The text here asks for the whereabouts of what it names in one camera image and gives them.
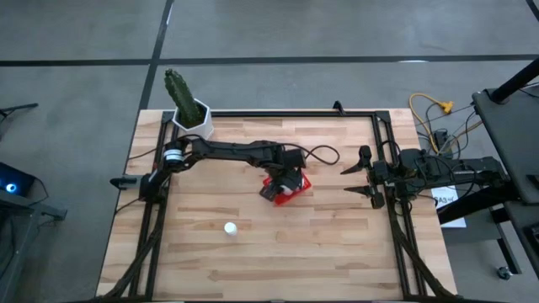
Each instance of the potted cactus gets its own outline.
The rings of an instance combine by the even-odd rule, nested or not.
[[[173,122],[179,127],[179,134],[209,139],[214,130],[210,108],[193,98],[185,80],[172,69],[165,72],[165,87],[176,104]]]

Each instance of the cactus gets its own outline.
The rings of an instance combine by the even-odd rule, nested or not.
[[[195,127],[204,122],[205,113],[195,102],[187,83],[172,69],[165,72],[165,87],[168,94],[176,104],[180,112],[179,123],[186,129]]]

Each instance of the white geometric planter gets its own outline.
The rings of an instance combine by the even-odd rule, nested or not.
[[[214,130],[213,124],[211,123],[211,109],[206,104],[203,104],[201,101],[199,101],[198,99],[195,99],[195,102],[205,108],[205,117],[204,117],[204,122],[202,124],[197,125],[195,127],[191,127],[189,129],[184,128],[184,126],[179,123],[178,108],[176,108],[176,110],[174,111],[174,118],[172,119],[172,121],[179,127],[180,136],[198,135],[208,140],[210,139],[211,135],[213,135],[213,130]]]

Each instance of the wooden table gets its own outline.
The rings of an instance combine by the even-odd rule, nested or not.
[[[390,109],[396,142],[418,147],[408,109]],[[131,157],[153,147],[161,110],[139,116]],[[358,149],[376,150],[372,125],[363,118],[214,118],[213,141],[271,140],[312,148],[337,148],[338,164],[307,160],[312,188],[274,207],[259,196],[262,169],[243,162],[205,160],[173,175],[159,257],[154,300],[374,300],[401,299],[387,207],[373,210],[344,187],[366,184],[364,172],[339,175],[358,161]],[[328,160],[335,155],[317,152]],[[132,160],[126,173],[148,173],[153,154]],[[120,195],[118,206],[136,198]],[[134,258],[143,203],[114,220],[98,295],[112,288]],[[412,210],[419,254],[433,274],[456,292],[446,246],[432,200],[417,199]],[[238,226],[231,239],[226,222]],[[407,262],[410,284],[414,274]],[[143,288],[146,275],[141,276]]]

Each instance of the paper sign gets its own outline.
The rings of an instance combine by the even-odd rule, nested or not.
[[[436,209],[439,209],[440,207],[446,206],[458,200],[458,194],[456,194],[455,185],[431,189],[431,191],[432,197],[438,200],[438,206],[436,207]],[[464,220],[464,218],[460,218],[451,222],[447,222],[443,224],[442,227],[466,228],[466,221]]]

